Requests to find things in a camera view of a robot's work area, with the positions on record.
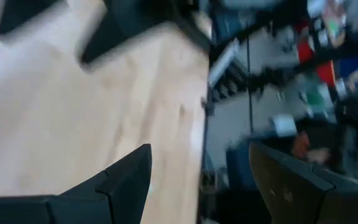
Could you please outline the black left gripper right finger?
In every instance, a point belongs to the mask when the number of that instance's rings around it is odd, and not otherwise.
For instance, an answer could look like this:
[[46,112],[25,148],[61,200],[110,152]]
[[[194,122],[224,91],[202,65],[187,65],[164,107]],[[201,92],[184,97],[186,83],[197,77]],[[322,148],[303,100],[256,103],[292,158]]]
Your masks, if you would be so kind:
[[252,142],[249,163],[274,224],[358,224],[358,182]]

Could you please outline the red object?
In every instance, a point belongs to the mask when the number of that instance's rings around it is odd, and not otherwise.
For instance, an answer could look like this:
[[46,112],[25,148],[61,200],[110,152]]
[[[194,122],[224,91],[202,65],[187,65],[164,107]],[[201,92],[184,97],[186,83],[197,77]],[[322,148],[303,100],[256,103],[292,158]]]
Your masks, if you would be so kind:
[[[300,22],[295,25],[294,30],[297,34],[301,34],[302,31],[306,31],[308,25],[306,22]],[[309,46],[308,39],[303,38],[298,41],[296,44],[298,51],[298,58],[300,62],[305,62],[308,59],[311,59],[314,56],[314,52],[312,48]],[[322,65],[318,65],[316,68],[316,73],[320,77],[320,79],[325,82],[329,86],[334,86],[335,83],[335,74],[334,74],[334,66],[333,61],[326,62]]]

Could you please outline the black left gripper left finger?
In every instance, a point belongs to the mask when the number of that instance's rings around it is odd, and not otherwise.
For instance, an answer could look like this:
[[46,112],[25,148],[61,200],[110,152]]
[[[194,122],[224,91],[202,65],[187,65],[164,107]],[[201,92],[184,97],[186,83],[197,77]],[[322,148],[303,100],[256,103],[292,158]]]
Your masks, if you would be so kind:
[[0,224],[140,224],[151,171],[143,144],[60,195],[0,197]]

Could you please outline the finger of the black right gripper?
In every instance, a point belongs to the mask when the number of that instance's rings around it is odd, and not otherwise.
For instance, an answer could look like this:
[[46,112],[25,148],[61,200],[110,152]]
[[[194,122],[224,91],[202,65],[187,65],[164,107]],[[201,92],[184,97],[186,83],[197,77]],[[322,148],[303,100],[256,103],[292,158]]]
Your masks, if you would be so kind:
[[8,34],[64,0],[3,0],[0,34]]
[[154,26],[172,22],[200,49],[208,53],[211,41],[192,16],[199,0],[103,0],[106,12],[94,27],[79,62],[89,65],[98,57]]

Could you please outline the small white box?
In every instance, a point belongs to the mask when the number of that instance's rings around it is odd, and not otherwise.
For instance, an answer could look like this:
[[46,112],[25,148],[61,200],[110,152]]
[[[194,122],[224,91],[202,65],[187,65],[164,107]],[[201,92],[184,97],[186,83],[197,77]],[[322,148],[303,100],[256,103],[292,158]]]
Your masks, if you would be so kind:
[[272,118],[272,123],[278,137],[293,136],[297,133],[296,123],[292,115],[278,114]]

